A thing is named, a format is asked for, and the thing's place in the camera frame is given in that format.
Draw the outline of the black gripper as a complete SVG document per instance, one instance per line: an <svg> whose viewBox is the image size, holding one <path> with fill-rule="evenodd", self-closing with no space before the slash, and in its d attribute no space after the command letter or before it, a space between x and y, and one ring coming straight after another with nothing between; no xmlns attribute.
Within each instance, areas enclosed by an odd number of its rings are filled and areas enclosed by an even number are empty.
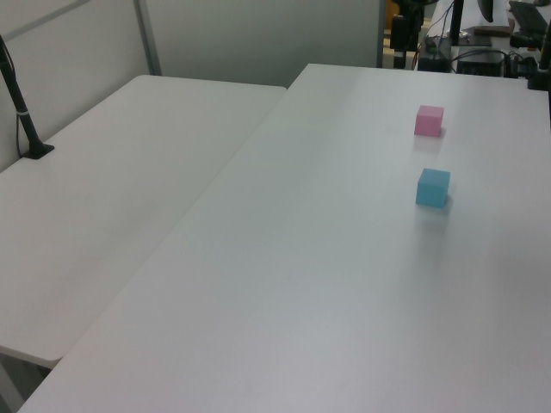
<svg viewBox="0 0 551 413"><path fill-rule="evenodd" d="M404 69L407 52L407 19L409 23L408 50L418 49L419 34L424 25L426 0L396 0L399 14L394 15L391 27L391 49L393 50L393 68Z"/></svg>

